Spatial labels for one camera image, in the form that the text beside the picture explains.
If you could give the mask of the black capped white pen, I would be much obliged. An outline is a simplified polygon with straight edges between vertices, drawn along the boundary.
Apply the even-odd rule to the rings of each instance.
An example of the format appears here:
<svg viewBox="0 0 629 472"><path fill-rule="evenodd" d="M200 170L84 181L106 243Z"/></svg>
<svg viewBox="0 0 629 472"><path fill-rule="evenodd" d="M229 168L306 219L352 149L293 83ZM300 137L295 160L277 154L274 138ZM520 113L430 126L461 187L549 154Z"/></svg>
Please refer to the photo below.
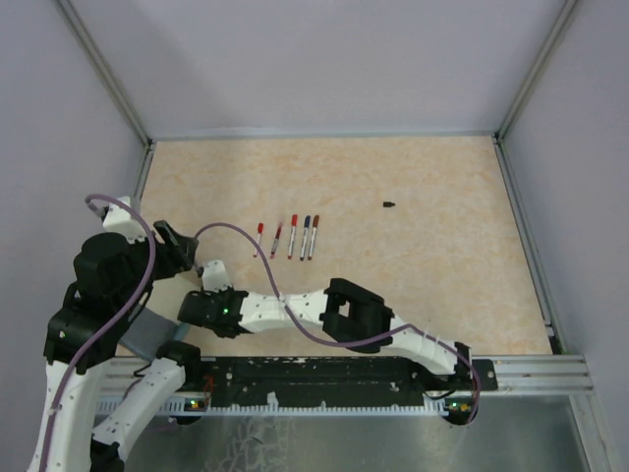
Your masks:
<svg viewBox="0 0 629 472"><path fill-rule="evenodd" d="M264 224L263 222L259 222L257 225L257 237L256 237L256 243L257 243L257 248L254 251L254 258L257 258L259 255L259 248L261 247L261 238L263 235L263 229L264 229Z"/></svg>

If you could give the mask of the red capped white pen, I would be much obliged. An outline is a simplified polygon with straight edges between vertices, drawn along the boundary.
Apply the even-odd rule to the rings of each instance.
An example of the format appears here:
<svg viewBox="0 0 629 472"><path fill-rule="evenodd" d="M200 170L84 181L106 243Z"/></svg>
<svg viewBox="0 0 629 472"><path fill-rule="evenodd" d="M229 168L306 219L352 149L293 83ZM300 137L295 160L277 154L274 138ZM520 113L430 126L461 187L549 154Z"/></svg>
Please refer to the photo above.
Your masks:
<svg viewBox="0 0 629 472"><path fill-rule="evenodd" d="M289 244L288 244L288 251L287 251L288 260L293 259L298 220L299 220L299 215L294 213L291 217L291 227L290 227Z"/></svg>

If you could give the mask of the blue end white pen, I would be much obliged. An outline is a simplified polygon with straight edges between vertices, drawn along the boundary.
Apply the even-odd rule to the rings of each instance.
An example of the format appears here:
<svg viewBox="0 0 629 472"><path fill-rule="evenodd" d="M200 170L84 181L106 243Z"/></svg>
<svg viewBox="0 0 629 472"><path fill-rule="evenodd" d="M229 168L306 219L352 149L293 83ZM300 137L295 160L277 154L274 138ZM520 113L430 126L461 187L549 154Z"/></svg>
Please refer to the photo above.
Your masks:
<svg viewBox="0 0 629 472"><path fill-rule="evenodd" d="M299 260L301 262L303 262L306 258L310 226L311 226L311 216L307 214L304 219L303 235L302 235L302 242L301 242L301 247L300 247Z"/></svg>

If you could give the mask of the dark red pen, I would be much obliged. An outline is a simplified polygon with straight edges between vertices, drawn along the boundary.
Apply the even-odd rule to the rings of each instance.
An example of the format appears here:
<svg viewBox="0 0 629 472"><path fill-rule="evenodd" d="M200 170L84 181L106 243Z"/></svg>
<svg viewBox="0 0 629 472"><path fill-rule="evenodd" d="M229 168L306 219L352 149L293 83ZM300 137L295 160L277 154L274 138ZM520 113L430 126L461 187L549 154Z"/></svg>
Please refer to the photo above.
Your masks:
<svg viewBox="0 0 629 472"><path fill-rule="evenodd" d="M307 260L308 261L311 261L313 259L313 256L314 256L315 241L316 241L318 223L319 223L319 215L316 214L314 216L314 218L313 218L313 221L312 221L312 235L311 235L311 241L310 241L308 255L307 255Z"/></svg>

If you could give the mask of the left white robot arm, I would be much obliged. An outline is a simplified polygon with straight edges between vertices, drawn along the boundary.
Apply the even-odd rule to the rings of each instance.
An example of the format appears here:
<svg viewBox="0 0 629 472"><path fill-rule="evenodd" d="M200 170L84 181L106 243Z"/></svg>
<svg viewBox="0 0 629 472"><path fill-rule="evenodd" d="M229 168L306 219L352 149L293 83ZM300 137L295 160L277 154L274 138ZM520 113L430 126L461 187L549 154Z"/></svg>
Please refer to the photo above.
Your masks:
<svg viewBox="0 0 629 472"><path fill-rule="evenodd" d="M204 378L200 350L166 340L114 415L93 425L98 395L117 345L149 298L154 281L192 268L199 243L158 221L144 239L103 232L75 256L76 280L48 323L43 355L46 397L31 471L121 471L139 438L177 389Z"/></svg>

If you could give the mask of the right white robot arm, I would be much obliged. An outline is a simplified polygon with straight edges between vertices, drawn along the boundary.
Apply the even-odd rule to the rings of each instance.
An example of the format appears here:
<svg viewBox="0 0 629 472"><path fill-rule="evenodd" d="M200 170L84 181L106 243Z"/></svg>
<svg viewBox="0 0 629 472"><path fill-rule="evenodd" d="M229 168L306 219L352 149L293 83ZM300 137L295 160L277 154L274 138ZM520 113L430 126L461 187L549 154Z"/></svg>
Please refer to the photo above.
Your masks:
<svg viewBox="0 0 629 472"><path fill-rule="evenodd" d="M404 322L381 296L343 278L332 278L325 289L294 295L233 288L192 291L184 298L178 320L209 329L220 338L283 328L318 329L327 337L315 336L314 342L405 358L453 389L475 379L466 345L440 340Z"/></svg>

